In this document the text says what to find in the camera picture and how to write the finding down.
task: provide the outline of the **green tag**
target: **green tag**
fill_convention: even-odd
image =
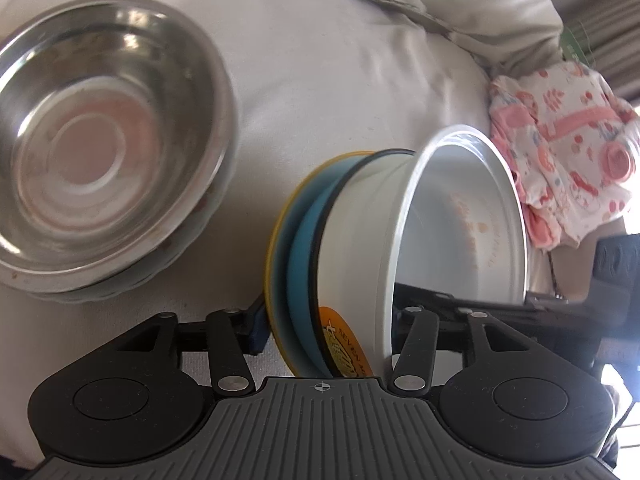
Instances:
[[[587,61],[587,57],[584,55],[584,52],[580,48],[578,41],[575,39],[574,34],[571,32],[571,29],[565,27],[562,34],[560,34],[560,48],[562,48],[564,60],[574,60],[583,63],[586,66],[591,66]]]

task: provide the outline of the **pink and white garment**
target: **pink and white garment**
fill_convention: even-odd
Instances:
[[[602,76],[564,62],[490,86],[492,141],[507,160],[533,245],[577,247],[628,209],[640,120]]]

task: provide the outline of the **stainless steel bowl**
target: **stainless steel bowl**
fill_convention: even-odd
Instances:
[[[220,56],[170,7],[79,0],[25,25],[0,48],[0,281],[63,292],[139,260],[198,203],[235,124]]]

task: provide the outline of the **black device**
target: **black device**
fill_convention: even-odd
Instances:
[[[594,281],[633,300],[639,240],[625,240],[621,253],[620,240],[598,245]],[[594,325],[565,304],[516,316],[403,285],[395,304],[400,355],[387,384],[267,378],[259,390],[243,354],[260,353],[269,334],[261,299],[204,322],[157,314],[34,391],[29,420],[47,458],[31,477],[615,479],[596,458],[614,409],[594,377],[593,341],[629,337],[628,326]],[[572,364],[536,341],[560,345],[563,333],[587,342],[586,358]],[[437,349],[462,352],[465,367],[432,388]],[[185,351],[208,352],[211,387],[180,371]]]

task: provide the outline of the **curtain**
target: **curtain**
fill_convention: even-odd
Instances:
[[[640,105],[640,0],[588,0],[563,17],[591,67]]]

